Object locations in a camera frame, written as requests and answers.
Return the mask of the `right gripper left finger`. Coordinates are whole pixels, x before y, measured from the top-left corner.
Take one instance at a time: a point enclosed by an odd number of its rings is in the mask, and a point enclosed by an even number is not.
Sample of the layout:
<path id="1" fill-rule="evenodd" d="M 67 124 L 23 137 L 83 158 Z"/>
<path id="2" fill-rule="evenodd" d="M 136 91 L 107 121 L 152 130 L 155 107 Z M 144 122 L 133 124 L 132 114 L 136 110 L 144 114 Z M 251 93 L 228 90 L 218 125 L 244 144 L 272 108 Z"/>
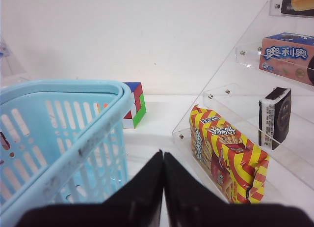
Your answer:
<path id="1" fill-rule="evenodd" d="M 52 204 L 27 211 L 19 227 L 157 227 L 163 192 L 159 150 L 121 189 L 98 204 Z"/>

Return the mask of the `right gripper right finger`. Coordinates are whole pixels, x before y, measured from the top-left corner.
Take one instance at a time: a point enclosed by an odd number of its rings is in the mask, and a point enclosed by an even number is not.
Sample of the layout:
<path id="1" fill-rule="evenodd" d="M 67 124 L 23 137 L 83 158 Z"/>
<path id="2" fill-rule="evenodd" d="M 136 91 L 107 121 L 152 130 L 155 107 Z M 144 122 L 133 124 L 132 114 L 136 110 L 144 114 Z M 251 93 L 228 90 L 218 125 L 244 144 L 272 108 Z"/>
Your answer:
<path id="1" fill-rule="evenodd" d="M 312 227 L 299 208 L 280 204 L 228 204 L 199 183 L 175 157 L 163 158 L 171 227 Z"/>

